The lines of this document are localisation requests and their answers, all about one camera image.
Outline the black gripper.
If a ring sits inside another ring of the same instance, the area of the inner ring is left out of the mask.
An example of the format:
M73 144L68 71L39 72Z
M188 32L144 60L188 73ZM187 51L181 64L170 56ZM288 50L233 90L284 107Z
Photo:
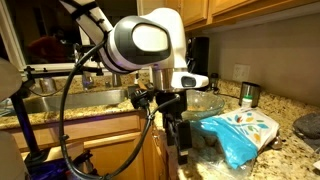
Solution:
M162 114L167 144L178 147L178 164L186 164L188 150L192 147L190 123L182 119L182 113L187 109L186 92L158 92L156 103Z

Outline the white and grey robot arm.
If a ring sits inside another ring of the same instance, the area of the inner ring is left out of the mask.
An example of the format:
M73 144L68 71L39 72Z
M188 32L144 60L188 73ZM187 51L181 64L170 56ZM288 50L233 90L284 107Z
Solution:
M116 74L152 69L155 98L162 113L167 144L177 148L178 163L192 147L190 124L182 120L186 91L205 87L209 79L188 71L184 26L179 13L157 8L127 16L112 25L95 0L59 0L94 44L103 65Z

